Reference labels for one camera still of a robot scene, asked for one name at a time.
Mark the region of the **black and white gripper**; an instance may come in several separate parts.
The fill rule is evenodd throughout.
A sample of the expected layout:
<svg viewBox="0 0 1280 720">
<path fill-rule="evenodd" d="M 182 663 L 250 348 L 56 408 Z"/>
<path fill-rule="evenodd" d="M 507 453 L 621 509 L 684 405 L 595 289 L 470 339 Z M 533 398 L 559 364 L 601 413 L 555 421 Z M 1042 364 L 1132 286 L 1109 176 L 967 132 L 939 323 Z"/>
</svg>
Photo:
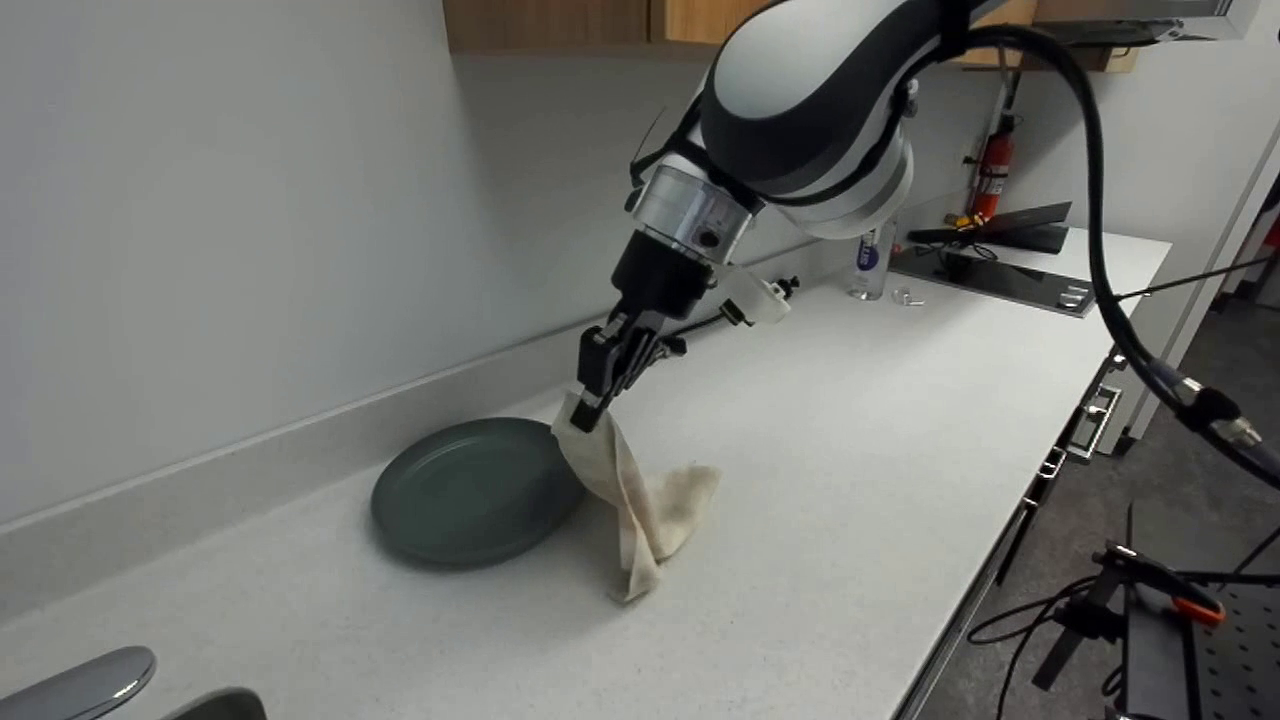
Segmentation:
<svg viewBox="0 0 1280 720">
<path fill-rule="evenodd" d="M 734 198 L 687 156 L 666 152 L 640 179 L 632 239 L 614 273 L 621 294 L 607 319 L 582 337 L 573 405 L 575 430 L 595 430 L 604 408 L 653 364 L 666 319 L 684 319 L 760 203 Z"/>
</svg>

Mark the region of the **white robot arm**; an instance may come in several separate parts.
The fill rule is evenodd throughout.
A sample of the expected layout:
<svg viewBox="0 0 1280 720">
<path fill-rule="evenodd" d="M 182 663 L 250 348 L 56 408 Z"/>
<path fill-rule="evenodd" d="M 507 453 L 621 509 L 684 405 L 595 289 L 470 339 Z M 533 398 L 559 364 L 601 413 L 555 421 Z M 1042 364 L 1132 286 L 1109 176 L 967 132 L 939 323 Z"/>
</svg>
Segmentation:
<svg viewBox="0 0 1280 720">
<path fill-rule="evenodd" d="M 594 432 L 730 263 L 760 208 L 855 239 L 912 184 L 918 76 L 999 0 L 771 0 L 715 49 L 672 136 L 632 163 L 621 300 L 582 337 L 567 426 Z"/>
</svg>

